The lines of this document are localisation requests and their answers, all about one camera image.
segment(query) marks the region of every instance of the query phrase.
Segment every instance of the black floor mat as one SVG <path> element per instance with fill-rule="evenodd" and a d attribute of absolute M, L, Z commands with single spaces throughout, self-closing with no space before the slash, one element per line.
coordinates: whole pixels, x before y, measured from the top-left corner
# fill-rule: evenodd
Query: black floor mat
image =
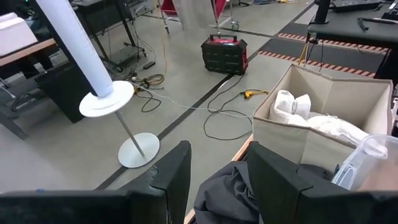
<path fill-rule="evenodd" d="M 299 58 L 304 43 L 292 40 L 271 39 L 261 49 L 263 52 L 272 52 L 279 55 L 288 55 Z M 326 47 L 322 44 L 314 45 L 309 60 L 330 65 L 353 68 L 368 72 L 376 72 L 382 60 L 382 55 L 361 53 L 357 50 Z"/>
<path fill-rule="evenodd" d="M 307 27 L 308 25 L 305 24 L 296 24 L 296 23 L 287 24 L 287 26 L 285 26 L 277 34 L 277 36 L 280 37 L 281 39 L 290 39 L 290 40 L 298 40 L 301 42 L 305 42 L 307 39 Z M 344 49 L 351 49 L 351 50 L 360 49 L 376 54 L 387 51 L 387 49 L 384 49 L 382 47 L 374 47 L 374 46 L 361 45 L 361 44 L 357 45 L 357 44 L 332 41 L 332 40 L 325 40 L 324 44 L 327 46 L 341 47 Z"/>

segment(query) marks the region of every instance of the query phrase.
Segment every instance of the stand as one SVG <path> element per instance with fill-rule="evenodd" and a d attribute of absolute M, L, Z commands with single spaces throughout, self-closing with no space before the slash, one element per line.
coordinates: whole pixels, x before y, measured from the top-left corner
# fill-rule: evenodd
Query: stand
<path fill-rule="evenodd" d="M 119 110 L 133 96 L 134 87 L 126 81 L 113 82 L 113 92 L 106 98 L 98 98 L 91 93 L 87 94 L 80 103 L 79 110 L 82 115 L 97 118 L 115 113 L 123 128 L 129 135 L 120 147 L 119 162 L 127 168 L 138 168 L 148 164 L 159 152 L 159 139 L 151 133 L 133 135 L 124 122 Z"/>

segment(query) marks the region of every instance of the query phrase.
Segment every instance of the beige storage box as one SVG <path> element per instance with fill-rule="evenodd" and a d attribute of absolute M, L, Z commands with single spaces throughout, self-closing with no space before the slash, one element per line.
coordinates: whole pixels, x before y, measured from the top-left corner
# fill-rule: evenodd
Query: beige storage box
<path fill-rule="evenodd" d="M 390 134 L 392 89 L 390 80 L 332 78 L 291 65 L 254 112 L 254 141 L 296 164 L 313 164 L 333 172 L 355 146 L 312 128 L 269 120 L 278 91 L 288 90 L 294 97 L 308 94 L 311 111 L 337 116 L 368 134 Z"/>

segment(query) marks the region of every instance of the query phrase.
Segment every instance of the round white base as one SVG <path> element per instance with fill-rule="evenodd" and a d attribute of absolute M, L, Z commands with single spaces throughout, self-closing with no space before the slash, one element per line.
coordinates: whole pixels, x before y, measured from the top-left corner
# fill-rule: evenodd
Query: round white base
<path fill-rule="evenodd" d="M 148 164 L 155 158 L 160 148 L 160 141 L 156 135 L 152 133 L 135 134 L 134 138 L 144 152 L 142 157 L 132 140 L 127 139 L 119 150 L 119 162 L 127 168 L 138 168 Z"/>
<path fill-rule="evenodd" d="M 129 102 L 134 94 L 134 87 L 127 81 L 114 81 L 113 92 L 107 97 L 98 98 L 88 93 L 80 102 L 80 113 L 89 118 L 111 114 Z"/>

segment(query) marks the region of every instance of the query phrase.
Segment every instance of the white box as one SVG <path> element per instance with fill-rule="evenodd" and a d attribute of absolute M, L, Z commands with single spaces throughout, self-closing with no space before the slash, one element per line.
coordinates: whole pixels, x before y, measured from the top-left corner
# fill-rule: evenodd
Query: white box
<path fill-rule="evenodd" d="M 0 22 L 6 22 L 10 19 L 15 19 L 17 17 L 18 17 L 17 14 L 15 14 L 14 12 L 11 12 L 11 13 L 0 16 Z"/>
<path fill-rule="evenodd" d="M 25 20 L 17 17 L 0 23 L 0 57 L 36 42 Z"/>
<path fill-rule="evenodd" d="M 337 116 L 368 134 L 390 134 L 392 82 L 367 78 L 332 78 L 291 65 L 253 117 L 254 141 L 296 164 L 313 164 L 334 171 L 355 146 L 312 128 L 269 120 L 279 90 L 294 97 L 310 96 L 311 111 Z"/>

